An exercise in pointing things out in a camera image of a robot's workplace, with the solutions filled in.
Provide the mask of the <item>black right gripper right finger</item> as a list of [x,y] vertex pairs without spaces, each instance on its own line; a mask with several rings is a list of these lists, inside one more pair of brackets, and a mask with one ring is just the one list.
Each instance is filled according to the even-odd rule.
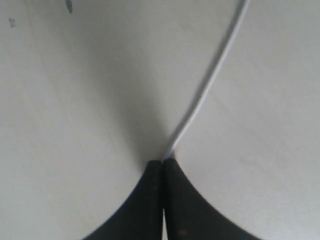
[[169,240],[257,240],[211,206],[175,159],[163,162],[163,209]]

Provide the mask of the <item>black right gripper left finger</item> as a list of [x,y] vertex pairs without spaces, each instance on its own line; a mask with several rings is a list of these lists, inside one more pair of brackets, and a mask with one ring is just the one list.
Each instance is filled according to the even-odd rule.
[[163,234],[162,162],[146,168],[120,208],[86,240],[161,240]]

